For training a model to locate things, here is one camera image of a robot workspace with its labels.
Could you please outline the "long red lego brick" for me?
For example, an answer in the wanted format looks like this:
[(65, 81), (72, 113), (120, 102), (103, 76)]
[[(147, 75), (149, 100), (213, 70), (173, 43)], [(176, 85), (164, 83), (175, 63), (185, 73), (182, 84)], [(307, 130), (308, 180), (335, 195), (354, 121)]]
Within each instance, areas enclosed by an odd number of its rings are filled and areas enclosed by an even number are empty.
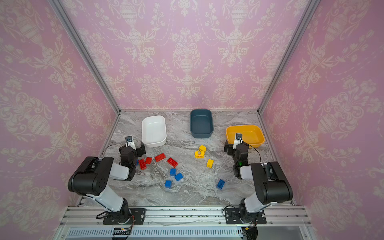
[(160, 162), (166, 158), (164, 153), (161, 153), (160, 155), (155, 156), (155, 161)]

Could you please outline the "white plastic bin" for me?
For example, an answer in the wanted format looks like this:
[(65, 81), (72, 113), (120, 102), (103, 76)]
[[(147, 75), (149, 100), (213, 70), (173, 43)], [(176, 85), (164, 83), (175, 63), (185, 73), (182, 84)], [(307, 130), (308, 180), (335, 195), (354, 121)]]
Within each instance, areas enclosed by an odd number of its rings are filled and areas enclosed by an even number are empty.
[(146, 148), (163, 146), (166, 141), (166, 120), (163, 116), (152, 116), (143, 119), (142, 142)]

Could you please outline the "yellow lego brick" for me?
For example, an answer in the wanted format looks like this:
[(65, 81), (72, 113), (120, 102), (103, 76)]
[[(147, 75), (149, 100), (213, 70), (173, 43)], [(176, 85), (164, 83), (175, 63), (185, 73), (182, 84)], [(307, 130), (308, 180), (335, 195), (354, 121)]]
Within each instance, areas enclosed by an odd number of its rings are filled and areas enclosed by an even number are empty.
[(211, 159), (209, 159), (208, 161), (207, 161), (207, 168), (212, 168), (213, 167), (213, 164), (214, 164), (214, 161), (213, 160), (211, 160)]

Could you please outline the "yellow plastic bin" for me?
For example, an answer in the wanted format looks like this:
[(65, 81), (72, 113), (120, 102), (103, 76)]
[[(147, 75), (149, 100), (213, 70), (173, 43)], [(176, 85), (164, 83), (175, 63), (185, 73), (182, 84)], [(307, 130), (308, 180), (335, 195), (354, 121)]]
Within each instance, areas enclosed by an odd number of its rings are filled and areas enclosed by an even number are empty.
[(256, 125), (230, 126), (226, 129), (227, 141), (233, 144), (236, 134), (242, 134), (243, 140), (254, 148), (260, 147), (265, 142), (264, 134)]

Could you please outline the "dark teal plastic bin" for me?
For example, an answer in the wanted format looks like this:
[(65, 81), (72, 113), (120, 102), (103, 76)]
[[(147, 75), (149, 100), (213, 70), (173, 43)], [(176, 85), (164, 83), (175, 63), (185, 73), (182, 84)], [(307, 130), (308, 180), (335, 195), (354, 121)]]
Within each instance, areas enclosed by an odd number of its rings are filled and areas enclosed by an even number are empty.
[(210, 138), (214, 132), (212, 112), (207, 109), (195, 109), (190, 114), (190, 131), (196, 139)]

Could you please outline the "blue sloped lego brick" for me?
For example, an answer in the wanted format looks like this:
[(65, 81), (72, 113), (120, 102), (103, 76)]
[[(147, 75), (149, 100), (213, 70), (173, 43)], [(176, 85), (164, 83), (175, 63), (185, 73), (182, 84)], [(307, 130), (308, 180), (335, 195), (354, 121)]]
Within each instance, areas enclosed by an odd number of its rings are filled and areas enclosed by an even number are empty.
[(176, 179), (176, 181), (180, 181), (181, 179), (183, 179), (183, 175), (182, 175), (182, 173), (178, 173), (176, 176), (175, 176), (175, 179)]

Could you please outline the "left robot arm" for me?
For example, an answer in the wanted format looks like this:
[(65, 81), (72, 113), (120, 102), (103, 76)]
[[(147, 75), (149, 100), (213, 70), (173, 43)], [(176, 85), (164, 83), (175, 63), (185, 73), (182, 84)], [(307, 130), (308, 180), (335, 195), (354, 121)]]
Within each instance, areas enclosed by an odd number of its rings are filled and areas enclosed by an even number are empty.
[(121, 146), (119, 152), (119, 164), (112, 157), (86, 157), (68, 181), (70, 192), (104, 207), (104, 211), (96, 216), (98, 220), (103, 220), (104, 225), (133, 225), (136, 221), (128, 201), (112, 190), (108, 180), (131, 181), (136, 174), (137, 160), (146, 153), (146, 149), (143, 143), (136, 148), (131, 141)]

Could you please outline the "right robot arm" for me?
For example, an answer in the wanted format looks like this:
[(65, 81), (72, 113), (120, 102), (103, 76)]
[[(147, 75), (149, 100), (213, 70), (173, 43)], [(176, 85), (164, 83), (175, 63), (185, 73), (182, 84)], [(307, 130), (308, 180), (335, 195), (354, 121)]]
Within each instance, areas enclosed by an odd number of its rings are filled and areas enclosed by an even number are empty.
[(248, 161), (249, 145), (240, 142), (229, 144), (225, 142), (224, 152), (231, 156), (234, 161), (233, 172), (239, 180), (252, 180), (254, 192), (247, 198), (242, 199), (236, 219), (248, 223), (265, 224), (262, 217), (264, 209), (274, 205), (291, 201), (293, 199), (292, 187), (277, 162), (253, 163)]

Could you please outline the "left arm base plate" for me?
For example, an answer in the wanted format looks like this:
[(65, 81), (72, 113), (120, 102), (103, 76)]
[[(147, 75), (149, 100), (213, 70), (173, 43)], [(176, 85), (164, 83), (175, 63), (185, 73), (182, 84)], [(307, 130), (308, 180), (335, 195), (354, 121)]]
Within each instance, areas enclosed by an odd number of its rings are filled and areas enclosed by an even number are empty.
[(105, 212), (104, 225), (143, 225), (146, 217), (145, 208), (133, 208), (120, 212)]

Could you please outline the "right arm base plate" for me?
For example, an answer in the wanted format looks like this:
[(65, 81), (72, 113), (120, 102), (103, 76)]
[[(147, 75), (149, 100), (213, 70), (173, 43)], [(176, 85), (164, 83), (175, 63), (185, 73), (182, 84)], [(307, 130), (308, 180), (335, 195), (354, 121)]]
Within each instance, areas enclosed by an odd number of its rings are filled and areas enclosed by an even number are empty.
[(246, 210), (234, 208), (233, 206), (226, 206), (223, 209), (223, 216), (225, 217), (226, 224), (229, 225), (265, 225), (267, 223), (264, 211), (248, 213)]

